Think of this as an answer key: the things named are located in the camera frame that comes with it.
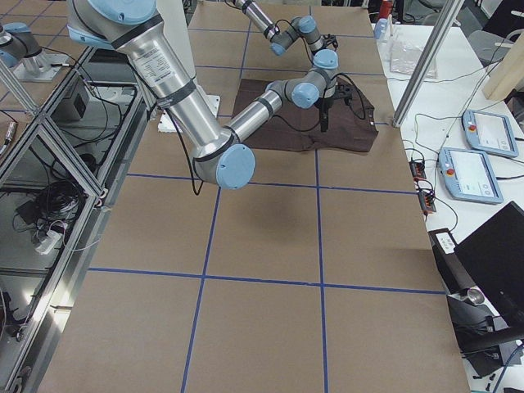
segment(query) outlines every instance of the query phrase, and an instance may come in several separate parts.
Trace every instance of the blue joint cap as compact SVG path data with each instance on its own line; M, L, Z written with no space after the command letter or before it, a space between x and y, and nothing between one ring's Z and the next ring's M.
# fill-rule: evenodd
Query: blue joint cap
M100 15L122 25L139 25L153 16L156 0L88 0Z
M298 30L300 30L302 34L311 33L316 28L317 22L315 22L314 18L311 15L304 16L298 22Z
M31 30L29 27L22 22L14 22L14 23L8 23L7 25L3 26L3 29L6 30L8 33L30 33Z
M291 99L299 108L310 108L320 96L318 88L309 82L297 84L291 93Z
M76 43L82 43L83 45L97 47L99 49L114 50L111 44L105 39L100 39L99 37L86 33L85 31L73 29L69 25L67 25L67 29L69 30L69 37Z
M286 48L283 47L282 45L278 44L278 43L271 43L271 45L269 45L269 47L271 47L271 50L277 56L281 56L284 53L286 53Z
M3 64L5 64L7 68L12 68L18 64L16 57L4 51L0 51L0 59L2 59Z
M323 49L314 55L313 64L325 70L335 70L338 68L338 55L331 49Z
M236 190L249 183L255 172L255 155L246 145L232 145L216 166L216 183Z

